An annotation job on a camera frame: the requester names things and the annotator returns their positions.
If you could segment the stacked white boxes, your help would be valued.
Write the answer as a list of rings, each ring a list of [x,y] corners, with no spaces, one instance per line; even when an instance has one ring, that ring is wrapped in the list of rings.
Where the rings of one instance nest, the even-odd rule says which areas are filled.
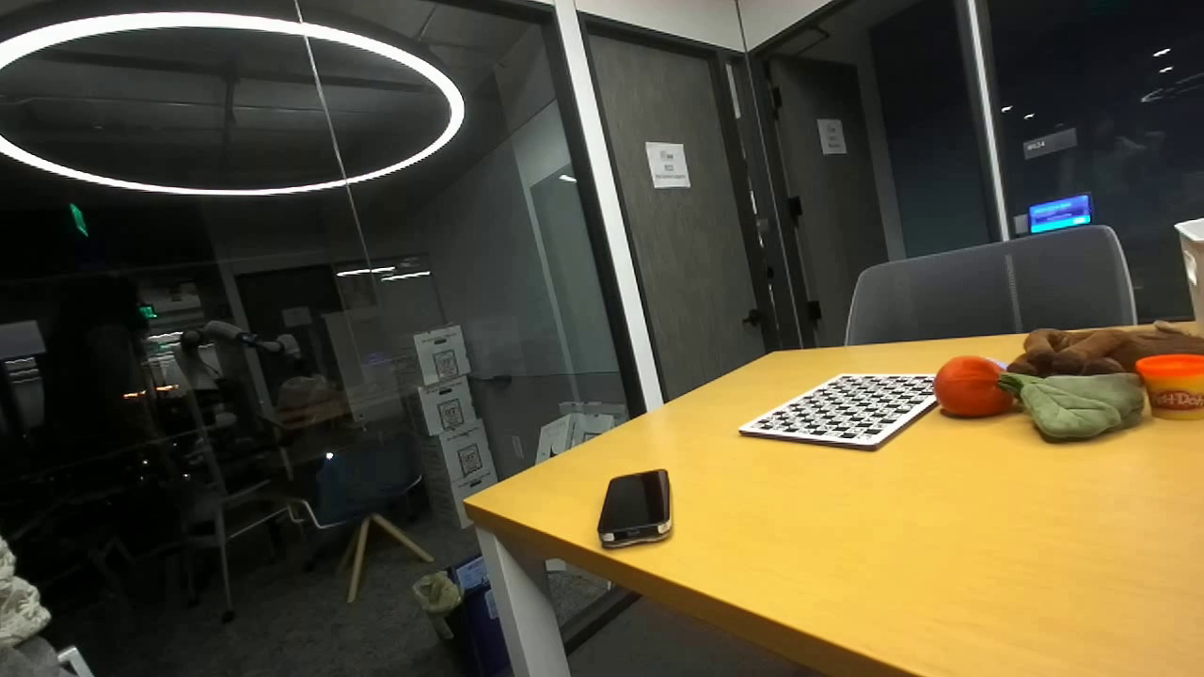
[[[497,465],[469,391],[461,328],[417,330],[415,354],[426,431],[440,442],[450,493],[469,497],[497,482]]]

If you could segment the black smartphone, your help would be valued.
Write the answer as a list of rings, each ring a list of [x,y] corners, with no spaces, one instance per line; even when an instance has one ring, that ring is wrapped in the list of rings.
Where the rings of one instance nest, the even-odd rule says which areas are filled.
[[[600,513],[598,513],[598,541],[604,550],[667,541],[673,533],[673,508],[669,508],[669,473],[667,470],[640,470],[620,473],[604,486]]]

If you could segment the paper sign on door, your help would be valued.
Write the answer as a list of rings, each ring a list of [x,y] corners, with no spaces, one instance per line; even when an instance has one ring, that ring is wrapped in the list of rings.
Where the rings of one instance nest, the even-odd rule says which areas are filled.
[[[686,155],[679,142],[647,142],[643,155],[647,155],[649,184],[658,190],[673,190],[673,189],[687,189],[693,184],[687,155]]]

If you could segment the white keyboard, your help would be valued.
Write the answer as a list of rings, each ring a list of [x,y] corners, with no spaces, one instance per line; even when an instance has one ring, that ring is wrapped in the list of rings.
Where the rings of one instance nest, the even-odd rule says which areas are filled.
[[[744,437],[871,452],[935,404],[925,373],[839,373],[749,417]]]

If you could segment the blue chair wooden legs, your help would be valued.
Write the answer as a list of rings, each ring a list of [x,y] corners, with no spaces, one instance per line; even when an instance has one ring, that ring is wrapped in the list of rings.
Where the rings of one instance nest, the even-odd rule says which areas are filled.
[[[401,518],[415,518],[427,502],[426,477],[391,442],[327,448],[311,470],[311,488],[302,497],[302,513],[314,528],[344,528],[351,564],[344,599],[362,594],[369,537],[385,528],[395,545],[415,552],[422,564],[432,561],[417,545]]]

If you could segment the paper sign on glass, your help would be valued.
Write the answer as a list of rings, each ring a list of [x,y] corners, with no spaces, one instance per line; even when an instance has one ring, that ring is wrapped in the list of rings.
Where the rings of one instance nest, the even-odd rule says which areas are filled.
[[[817,135],[818,135],[818,155],[823,155],[823,157],[839,157],[839,155],[845,155],[845,132],[841,132],[841,119],[836,119],[836,116],[818,116],[818,119],[817,119]]]

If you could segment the orange ball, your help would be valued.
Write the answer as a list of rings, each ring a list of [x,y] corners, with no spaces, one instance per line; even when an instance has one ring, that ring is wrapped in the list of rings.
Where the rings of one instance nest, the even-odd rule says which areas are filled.
[[[987,357],[945,359],[931,391],[935,404],[953,417],[993,417],[1010,404],[1010,393],[1000,386],[1000,364]]]

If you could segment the brown cloth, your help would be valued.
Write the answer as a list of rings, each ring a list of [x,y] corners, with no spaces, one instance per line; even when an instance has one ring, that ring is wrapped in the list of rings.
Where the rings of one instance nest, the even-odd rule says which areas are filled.
[[[1029,330],[1010,373],[1132,373],[1140,357],[1204,354],[1204,339],[1158,324],[1156,330]]]

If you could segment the grey office chair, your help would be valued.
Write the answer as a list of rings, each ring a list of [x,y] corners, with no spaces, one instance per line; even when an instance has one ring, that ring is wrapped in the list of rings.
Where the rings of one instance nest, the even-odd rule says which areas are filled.
[[[1087,226],[871,264],[852,283],[845,339],[901,343],[1132,319],[1137,289],[1121,238]]]

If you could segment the green cloth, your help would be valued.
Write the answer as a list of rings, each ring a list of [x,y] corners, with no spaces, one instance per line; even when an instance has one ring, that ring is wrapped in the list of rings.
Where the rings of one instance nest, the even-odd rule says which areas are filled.
[[[1132,373],[1000,378],[1043,441],[1076,442],[1132,429],[1142,417],[1142,386]]]

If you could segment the blue lit screen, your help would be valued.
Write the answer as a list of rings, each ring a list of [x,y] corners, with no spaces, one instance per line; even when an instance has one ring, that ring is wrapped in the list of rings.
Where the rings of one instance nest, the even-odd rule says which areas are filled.
[[[1027,211],[1029,233],[1062,233],[1062,229],[1076,229],[1087,221],[1089,221],[1089,195],[1087,190],[1045,200]]]

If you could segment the orange container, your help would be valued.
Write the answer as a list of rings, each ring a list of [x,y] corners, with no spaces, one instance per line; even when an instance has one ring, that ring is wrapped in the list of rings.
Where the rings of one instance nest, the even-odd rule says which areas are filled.
[[[1151,354],[1137,359],[1137,374],[1156,413],[1204,413],[1204,357]]]

